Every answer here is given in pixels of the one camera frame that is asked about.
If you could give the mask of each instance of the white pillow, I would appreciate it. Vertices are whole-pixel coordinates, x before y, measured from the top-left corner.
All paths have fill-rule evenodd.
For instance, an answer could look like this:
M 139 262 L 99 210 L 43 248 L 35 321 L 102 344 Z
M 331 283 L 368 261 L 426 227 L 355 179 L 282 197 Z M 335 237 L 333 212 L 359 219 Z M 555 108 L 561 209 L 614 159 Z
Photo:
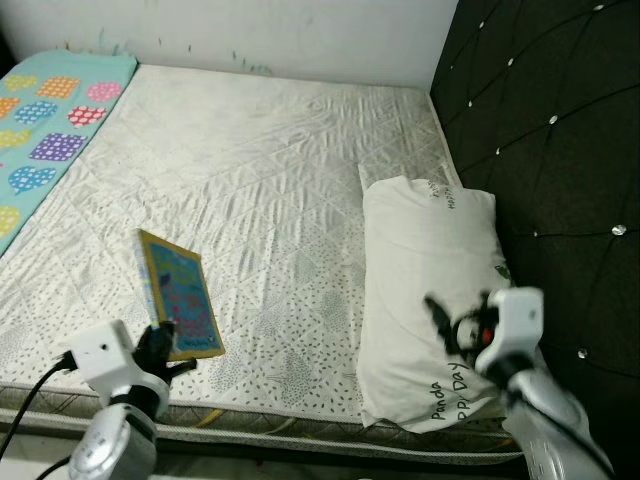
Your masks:
M 494 207 L 489 193 L 405 177 L 365 192 L 367 270 L 357 367 L 365 426 L 387 419 L 422 433 L 486 411 L 488 404 L 488 415 L 500 415 L 493 384 L 445 353 L 422 306 L 431 294 L 454 320 L 478 306 L 480 292 L 509 286 Z

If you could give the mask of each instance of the wall stain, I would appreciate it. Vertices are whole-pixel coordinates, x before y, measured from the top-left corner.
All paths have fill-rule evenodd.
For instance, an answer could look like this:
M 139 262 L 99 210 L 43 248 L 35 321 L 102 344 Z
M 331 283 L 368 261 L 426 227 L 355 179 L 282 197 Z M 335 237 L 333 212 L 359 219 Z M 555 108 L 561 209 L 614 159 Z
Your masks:
M 240 61 L 240 56 L 236 53 L 235 50 L 231 52 L 231 58 L 233 58 L 234 63 Z M 266 65 L 247 62 L 247 57 L 242 57 L 241 68 L 243 71 L 248 70 L 249 72 L 253 72 L 253 73 L 273 75 L 273 71 L 269 67 L 267 67 Z

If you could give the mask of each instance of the bed frame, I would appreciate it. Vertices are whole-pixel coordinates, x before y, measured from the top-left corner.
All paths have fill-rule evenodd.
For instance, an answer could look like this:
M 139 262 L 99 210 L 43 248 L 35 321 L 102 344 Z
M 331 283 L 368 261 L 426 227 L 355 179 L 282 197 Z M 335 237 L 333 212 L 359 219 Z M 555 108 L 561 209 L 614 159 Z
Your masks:
M 545 359 L 618 470 L 640 428 L 638 7 L 461 0 L 431 90 L 464 186 L 496 195 L 514 280 L 544 290 Z
M 60 430 L 58 428 L 24 426 L 20 433 L 41 435 L 45 437 L 64 438 L 79 441 L 84 431 Z M 326 465 L 347 467 L 357 470 L 380 472 L 382 478 L 391 478 L 397 472 L 431 473 L 443 475 L 469 475 L 479 478 L 506 478 L 510 480 L 528 480 L 527 466 L 524 457 L 509 460 L 495 465 L 446 465 L 437 463 L 412 462 L 388 458 L 367 458 L 333 453 L 309 452 L 303 450 L 287 450 L 279 448 L 254 447 L 235 443 L 202 443 L 185 442 L 159 438 L 158 455 L 178 454 L 206 457 L 243 458 L 258 462 L 300 463 L 305 465 Z

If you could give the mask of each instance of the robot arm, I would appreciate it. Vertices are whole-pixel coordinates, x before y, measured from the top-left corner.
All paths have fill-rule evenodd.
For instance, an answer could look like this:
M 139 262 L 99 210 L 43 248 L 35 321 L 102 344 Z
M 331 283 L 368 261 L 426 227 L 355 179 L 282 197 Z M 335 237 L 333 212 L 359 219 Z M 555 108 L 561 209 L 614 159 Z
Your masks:
M 195 359 L 167 367 L 173 324 L 148 327 L 134 350 L 121 321 L 71 339 L 78 370 L 105 407 L 91 421 L 69 462 L 73 480 L 146 479 L 156 463 L 155 419 L 166 409 L 171 380 Z
M 507 412 L 503 426 L 524 452 L 532 479 L 613 478 L 580 402 L 535 364 L 543 328 L 540 290 L 497 290 L 453 325 L 435 300 L 427 297 L 425 305 L 447 353 L 460 354 L 500 387 Z

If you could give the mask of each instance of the book cover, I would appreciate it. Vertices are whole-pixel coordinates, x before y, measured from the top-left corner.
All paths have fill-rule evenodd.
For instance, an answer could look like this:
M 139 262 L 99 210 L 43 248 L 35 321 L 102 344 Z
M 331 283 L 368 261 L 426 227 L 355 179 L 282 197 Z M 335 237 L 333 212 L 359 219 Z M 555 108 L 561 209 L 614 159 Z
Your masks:
M 170 361 L 209 358 L 224 346 L 209 299 L 200 255 L 144 230 L 136 255 L 152 324 L 176 326 Z

